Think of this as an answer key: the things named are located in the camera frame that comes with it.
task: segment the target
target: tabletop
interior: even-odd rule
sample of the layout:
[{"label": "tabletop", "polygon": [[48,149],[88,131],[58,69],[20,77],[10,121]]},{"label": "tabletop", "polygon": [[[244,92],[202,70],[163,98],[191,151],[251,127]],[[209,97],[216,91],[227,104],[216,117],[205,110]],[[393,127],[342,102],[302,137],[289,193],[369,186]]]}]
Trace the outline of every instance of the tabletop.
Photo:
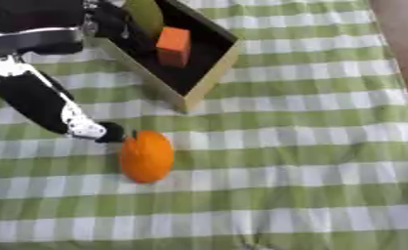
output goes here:
[{"label": "tabletop", "polygon": [[26,55],[98,120],[164,133],[137,185],[119,146],[60,138],[0,101],[0,249],[408,249],[408,92],[364,0],[188,0],[241,39],[190,114],[99,47]]}]

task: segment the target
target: wooden cube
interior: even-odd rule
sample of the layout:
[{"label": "wooden cube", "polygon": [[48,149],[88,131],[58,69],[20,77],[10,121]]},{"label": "wooden cube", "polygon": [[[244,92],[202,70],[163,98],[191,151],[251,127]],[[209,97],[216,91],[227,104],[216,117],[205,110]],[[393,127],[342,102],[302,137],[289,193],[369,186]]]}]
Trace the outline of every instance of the wooden cube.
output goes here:
[{"label": "wooden cube", "polygon": [[166,26],[157,42],[158,60],[163,65],[185,67],[190,55],[190,31]]}]

